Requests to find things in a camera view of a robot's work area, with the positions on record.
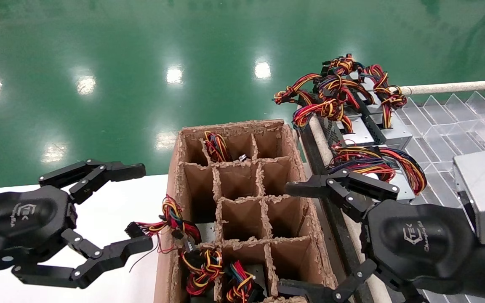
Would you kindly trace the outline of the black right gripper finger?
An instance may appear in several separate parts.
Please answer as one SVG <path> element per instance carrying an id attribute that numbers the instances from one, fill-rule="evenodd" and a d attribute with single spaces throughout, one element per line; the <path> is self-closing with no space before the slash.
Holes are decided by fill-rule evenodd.
<path id="1" fill-rule="evenodd" d="M 280 295 L 304 297 L 309 303 L 346 303 L 375 272 L 376 263 L 373 260 L 365 260 L 358 270 L 350 274 L 336 289 L 321 284 L 281 279 L 278 282 L 278 292 Z"/>

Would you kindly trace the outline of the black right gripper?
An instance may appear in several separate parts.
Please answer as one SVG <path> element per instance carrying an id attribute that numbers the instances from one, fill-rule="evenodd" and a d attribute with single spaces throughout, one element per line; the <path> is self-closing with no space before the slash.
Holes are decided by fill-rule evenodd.
<path id="1" fill-rule="evenodd" d="M 285 185 L 289 196 L 328 198 L 354 222 L 362 222 L 362 250 L 378 265 L 377 276 L 393 289 L 412 285 L 485 298 L 485 245 L 464 211 L 403 205 L 396 200 L 398 192 L 392 184 L 345 169 Z M 380 204 L 372 208 L 356 194 Z"/>

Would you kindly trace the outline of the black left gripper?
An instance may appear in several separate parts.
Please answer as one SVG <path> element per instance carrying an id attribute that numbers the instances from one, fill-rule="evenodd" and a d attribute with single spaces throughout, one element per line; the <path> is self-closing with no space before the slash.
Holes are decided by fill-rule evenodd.
<path id="1" fill-rule="evenodd" d="M 76 228 L 75 207 L 108 182 L 135 180 L 146 176 L 143 163 L 87 159 L 39 177 L 42 186 L 27 192 L 0 193 L 0 270 L 12 269 L 24 284 L 81 288 L 90 286 L 104 272 L 124 267 L 131 255 L 153 248 L 152 239 L 140 236 L 111 243 L 103 249 L 72 229 Z M 69 185 L 69 194 L 60 190 Z M 45 266 L 66 246 L 86 258 L 77 268 Z"/>

